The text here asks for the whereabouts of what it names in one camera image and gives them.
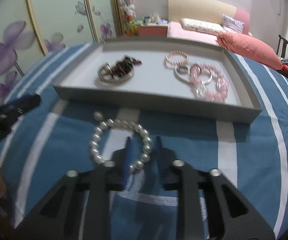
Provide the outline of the dark wooden chair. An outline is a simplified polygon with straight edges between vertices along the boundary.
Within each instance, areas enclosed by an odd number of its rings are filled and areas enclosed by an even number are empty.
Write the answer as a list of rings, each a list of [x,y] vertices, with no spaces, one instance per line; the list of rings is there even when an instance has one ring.
[[[288,40],[281,35],[278,36],[279,41],[276,54],[283,59],[288,59]]]

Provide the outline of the folded coral quilt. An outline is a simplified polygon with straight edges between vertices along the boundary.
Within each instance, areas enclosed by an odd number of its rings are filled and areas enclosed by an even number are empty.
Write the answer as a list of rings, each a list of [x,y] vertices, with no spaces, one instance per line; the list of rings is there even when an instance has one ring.
[[[217,42],[226,50],[247,57],[275,70],[283,65],[272,47],[265,42],[241,33],[220,33]]]

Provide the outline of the purple patterned pillow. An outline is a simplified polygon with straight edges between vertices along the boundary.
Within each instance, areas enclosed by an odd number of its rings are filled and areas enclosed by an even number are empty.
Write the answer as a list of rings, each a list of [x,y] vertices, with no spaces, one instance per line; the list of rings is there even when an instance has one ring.
[[[245,22],[235,20],[228,15],[222,15],[222,27],[227,32],[243,33]]]

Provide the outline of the grey shallow tray box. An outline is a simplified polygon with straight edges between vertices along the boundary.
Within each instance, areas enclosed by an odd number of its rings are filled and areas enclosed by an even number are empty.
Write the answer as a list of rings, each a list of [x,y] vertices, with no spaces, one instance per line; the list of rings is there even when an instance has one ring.
[[[188,54],[192,63],[216,67],[228,81],[228,97],[208,102],[194,96],[165,60],[172,50]],[[134,75],[118,84],[103,83],[98,71],[124,56],[141,61]],[[224,48],[165,37],[124,37],[95,43],[53,81],[61,99],[104,103],[125,108],[199,116],[251,124],[261,113],[260,101],[242,65]]]

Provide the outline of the thin silver bangle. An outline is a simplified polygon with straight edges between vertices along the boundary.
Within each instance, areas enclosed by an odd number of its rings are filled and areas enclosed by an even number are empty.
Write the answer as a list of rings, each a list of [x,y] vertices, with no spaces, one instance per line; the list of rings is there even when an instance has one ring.
[[[207,85],[212,81],[212,72],[204,70],[198,64],[178,65],[174,69],[174,75],[179,81],[195,86]]]

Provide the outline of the blue striped bed cloth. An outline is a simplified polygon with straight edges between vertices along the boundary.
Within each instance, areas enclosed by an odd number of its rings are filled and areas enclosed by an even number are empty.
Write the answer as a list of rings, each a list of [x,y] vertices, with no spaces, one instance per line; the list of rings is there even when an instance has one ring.
[[[18,225],[68,170],[96,166],[132,139],[132,160],[156,137],[194,168],[221,170],[243,193],[279,238],[288,229],[288,80],[245,57],[234,55],[255,90],[262,112],[250,125],[233,124],[94,103],[61,100],[53,88],[59,74],[91,44],[52,52],[28,71],[5,98],[28,93],[41,105],[21,116],[0,142],[0,167]]]

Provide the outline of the stack of plush toys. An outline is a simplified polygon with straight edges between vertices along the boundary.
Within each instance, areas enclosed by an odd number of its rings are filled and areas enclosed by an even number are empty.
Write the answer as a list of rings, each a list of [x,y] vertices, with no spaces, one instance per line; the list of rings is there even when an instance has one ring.
[[[135,36],[137,34],[137,26],[135,23],[136,9],[134,0],[119,0],[119,6],[123,34]]]

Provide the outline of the floral white pillow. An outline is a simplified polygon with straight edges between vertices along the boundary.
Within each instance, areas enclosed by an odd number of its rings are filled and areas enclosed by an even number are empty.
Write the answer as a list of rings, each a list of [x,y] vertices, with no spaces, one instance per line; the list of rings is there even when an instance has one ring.
[[[210,35],[219,35],[226,32],[220,24],[194,20],[190,18],[182,18],[181,25],[185,30],[196,31]]]

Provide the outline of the pink bed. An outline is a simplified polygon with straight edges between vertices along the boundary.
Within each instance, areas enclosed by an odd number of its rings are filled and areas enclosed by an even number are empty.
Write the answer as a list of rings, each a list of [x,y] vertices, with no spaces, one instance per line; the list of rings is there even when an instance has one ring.
[[[197,42],[203,42],[220,46],[217,42],[217,36],[205,33],[199,33],[196,31],[184,30],[180,23],[171,21],[167,28],[167,38],[177,38],[182,40],[191,40]]]

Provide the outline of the cream pink headboard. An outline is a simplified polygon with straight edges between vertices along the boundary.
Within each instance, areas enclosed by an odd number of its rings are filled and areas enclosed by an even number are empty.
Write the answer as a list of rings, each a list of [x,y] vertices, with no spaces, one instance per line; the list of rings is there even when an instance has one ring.
[[[190,18],[211,23],[222,23],[222,16],[245,23],[243,33],[249,33],[249,12],[218,0],[168,0],[168,20],[180,23]]]

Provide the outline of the sliding floral wardrobe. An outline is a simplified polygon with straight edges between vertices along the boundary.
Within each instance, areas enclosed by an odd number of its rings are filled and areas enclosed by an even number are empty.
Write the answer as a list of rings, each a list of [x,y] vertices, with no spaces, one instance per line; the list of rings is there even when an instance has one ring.
[[[0,103],[46,54],[117,32],[115,0],[0,0]]]

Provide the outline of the pink bedside table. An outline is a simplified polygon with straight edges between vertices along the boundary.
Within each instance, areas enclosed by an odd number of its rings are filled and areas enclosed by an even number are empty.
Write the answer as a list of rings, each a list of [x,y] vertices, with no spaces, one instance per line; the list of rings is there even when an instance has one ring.
[[[167,36],[168,21],[160,20],[158,24],[146,24],[144,20],[136,21],[138,36]]]

